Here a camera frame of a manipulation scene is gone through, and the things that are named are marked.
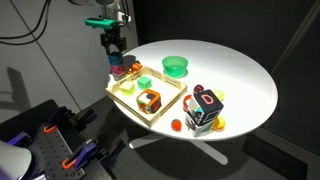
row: toy block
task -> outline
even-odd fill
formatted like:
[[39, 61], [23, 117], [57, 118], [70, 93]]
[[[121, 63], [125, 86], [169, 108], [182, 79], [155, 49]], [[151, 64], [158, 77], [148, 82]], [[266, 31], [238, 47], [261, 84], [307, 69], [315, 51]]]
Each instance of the toy block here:
[[161, 107], [160, 93], [151, 89], [144, 90], [136, 99], [139, 110], [145, 114], [154, 114]]
[[200, 135], [203, 136], [203, 135], [211, 133], [211, 127], [212, 127], [213, 122], [214, 121], [211, 121], [207, 124], [199, 126], [195, 123], [195, 121], [193, 120], [193, 118], [191, 117], [191, 114], [189, 112], [186, 114], [186, 120], [185, 120], [186, 126], [187, 126], [189, 132], [191, 132], [191, 134], [194, 137], [197, 137]]
[[120, 53], [118, 52], [112, 52], [110, 55], [108, 55], [109, 63], [113, 66], [119, 66], [123, 64], [123, 59], [120, 56]]
[[141, 68], [142, 68], [142, 65], [140, 63], [134, 63], [134, 64], [131, 65], [130, 72], [134, 73], [134, 72], [138, 71]]
[[132, 96], [135, 91], [133, 82], [125, 81], [120, 85], [121, 93], [125, 96]]
[[111, 73], [112, 74], [116, 74], [116, 75], [120, 75], [126, 72], [126, 67], [124, 66], [124, 64], [121, 65], [111, 65]]
[[213, 121], [217, 118], [223, 104], [212, 90], [193, 93], [186, 114], [186, 124], [194, 136], [210, 132]]
[[115, 81], [119, 81], [127, 76], [127, 74], [125, 72], [120, 75], [117, 75], [117, 74], [112, 74], [112, 75], [113, 75], [113, 79]]
[[141, 78], [138, 79], [138, 87], [141, 90], [145, 90], [151, 87], [151, 79], [146, 77], [146, 76], [142, 76]]

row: letter block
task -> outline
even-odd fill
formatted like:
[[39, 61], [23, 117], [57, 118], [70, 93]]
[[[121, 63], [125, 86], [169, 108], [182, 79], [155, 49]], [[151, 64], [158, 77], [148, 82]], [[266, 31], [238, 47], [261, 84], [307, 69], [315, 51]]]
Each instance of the letter block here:
[[212, 90], [196, 92], [190, 98], [186, 125], [194, 136], [210, 132], [213, 121], [223, 109], [223, 104]]

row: green bowl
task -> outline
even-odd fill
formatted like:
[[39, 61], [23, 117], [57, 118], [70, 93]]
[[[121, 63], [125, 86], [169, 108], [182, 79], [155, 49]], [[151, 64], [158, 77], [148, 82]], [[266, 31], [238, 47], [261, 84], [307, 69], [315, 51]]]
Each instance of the green bowl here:
[[186, 74], [188, 60], [181, 56], [168, 56], [162, 60], [164, 73], [173, 78], [179, 78]]

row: white round table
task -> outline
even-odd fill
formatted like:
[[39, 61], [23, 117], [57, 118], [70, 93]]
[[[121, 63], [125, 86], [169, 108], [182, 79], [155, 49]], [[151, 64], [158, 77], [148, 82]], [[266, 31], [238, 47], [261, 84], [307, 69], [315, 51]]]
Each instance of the white round table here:
[[[211, 151], [211, 147], [205, 146], [204, 141], [225, 140], [248, 133], [263, 124], [276, 107], [277, 88], [269, 73], [250, 57], [228, 47], [194, 40], [168, 40], [137, 47], [126, 55], [135, 56], [142, 65], [159, 72], [163, 72], [163, 58], [171, 55], [182, 56], [189, 62], [188, 74], [177, 80], [188, 85], [185, 95], [192, 94], [197, 84], [201, 84], [205, 89], [224, 92], [222, 101], [224, 108], [220, 115], [226, 121], [225, 129], [222, 132], [214, 131], [196, 138], [191, 135], [184, 123], [183, 97], [151, 128], [115, 102], [124, 114], [142, 127], [158, 135], [188, 140], [205, 152], [208, 148]], [[112, 77], [110, 79], [109, 87], [115, 83]], [[172, 130], [173, 119], [181, 120], [183, 125], [181, 132]], [[157, 135], [143, 137], [131, 142], [130, 146], [139, 147], [159, 137]], [[227, 163], [226, 158], [221, 161], [222, 164]]]

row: dark background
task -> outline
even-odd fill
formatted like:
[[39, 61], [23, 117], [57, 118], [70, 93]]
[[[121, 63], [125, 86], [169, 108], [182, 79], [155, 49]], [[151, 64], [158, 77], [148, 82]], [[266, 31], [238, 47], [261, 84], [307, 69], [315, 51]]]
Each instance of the dark background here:
[[[213, 42], [248, 55], [272, 73], [278, 107], [262, 128], [320, 156], [320, 18], [302, 28], [300, 41], [292, 41], [318, 1], [133, 2], [139, 45], [168, 39]], [[273, 73], [281, 58], [285, 61]]]

